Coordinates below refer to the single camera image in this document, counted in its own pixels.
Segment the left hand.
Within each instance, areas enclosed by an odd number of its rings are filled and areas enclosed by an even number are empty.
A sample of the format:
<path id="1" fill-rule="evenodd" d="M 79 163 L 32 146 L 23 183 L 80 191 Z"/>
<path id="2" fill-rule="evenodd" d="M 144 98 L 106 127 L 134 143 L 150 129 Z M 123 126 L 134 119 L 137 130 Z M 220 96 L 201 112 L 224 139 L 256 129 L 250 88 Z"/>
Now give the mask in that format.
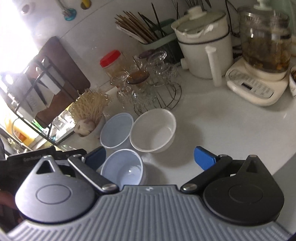
<path id="1" fill-rule="evenodd" d="M 14 210 L 18 209 L 16 206 L 16 203 L 15 203 L 15 197 L 10 192 L 1 190 L 0 191 L 0 202 L 1 202 L 1 205 L 5 205 L 5 206 L 12 208 Z"/>

